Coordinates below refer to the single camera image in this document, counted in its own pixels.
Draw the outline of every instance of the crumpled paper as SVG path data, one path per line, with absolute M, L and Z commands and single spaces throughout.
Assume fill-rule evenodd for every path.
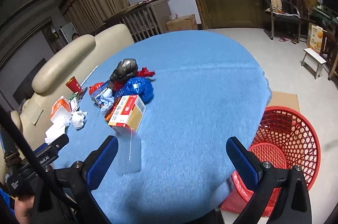
M 81 110 L 73 113 L 72 122 L 73 122 L 74 128 L 80 129 L 80 128 L 83 127 L 84 120 L 85 120 L 85 117 L 87 116 L 87 114 L 88 114 L 88 112 L 81 111 Z

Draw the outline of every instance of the red laundry basket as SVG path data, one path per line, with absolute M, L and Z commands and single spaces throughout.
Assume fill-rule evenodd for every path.
M 319 171 L 320 146 L 310 122 L 300 113 L 286 107 L 267 107 L 249 148 L 259 160 L 269 161 L 276 168 L 290 169 L 302 166 L 307 187 L 310 190 Z M 232 193 L 220 206 L 221 209 L 240 213 L 253 192 L 248 190 L 238 173 L 231 175 L 234 186 L 245 202 Z M 263 216 L 269 216 L 276 203 L 279 189 L 275 189 Z

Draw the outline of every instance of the red plastic bag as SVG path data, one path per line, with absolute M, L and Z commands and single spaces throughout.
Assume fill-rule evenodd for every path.
M 96 83 L 96 84 L 94 84 L 93 86 L 90 86 L 90 87 L 89 87 L 89 95 L 92 95 L 92 93 L 93 93 L 94 91 L 96 91 L 99 87 L 101 87 L 102 84 L 104 84 L 104 82 Z
M 148 71 L 147 67 L 143 67 L 142 70 L 138 71 L 135 74 L 135 77 L 152 77 L 155 75 L 155 71 Z M 125 84 L 126 84 L 127 80 L 124 81 L 117 81 L 114 83 L 114 87 L 113 87 L 113 91 L 118 91 L 119 89 L 121 89 Z

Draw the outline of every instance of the barcode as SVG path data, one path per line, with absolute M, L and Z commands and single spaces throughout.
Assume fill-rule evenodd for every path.
M 146 107 L 143 106 L 141 99 L 139 99 L 139 100 L 136 102 L 136 106 L 139 107 L 141 113 L 144 113 L 144 110 L 146 109 Z

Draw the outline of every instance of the sofa armrest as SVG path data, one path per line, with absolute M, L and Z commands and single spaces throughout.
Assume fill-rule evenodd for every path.
M 56 53 L 35 75 L 32 88 L 38 94 L 46 92 L 62 77 L 66 69 L 95 47 L 95 38 L 89 34 L 80 36 Z
M 134 44 L 134 40 L 124 24 L 117 24 L 95 36 L 96 45 L 107 48 L 102 51 L 102 58 L 107 59 L 122 49 Z

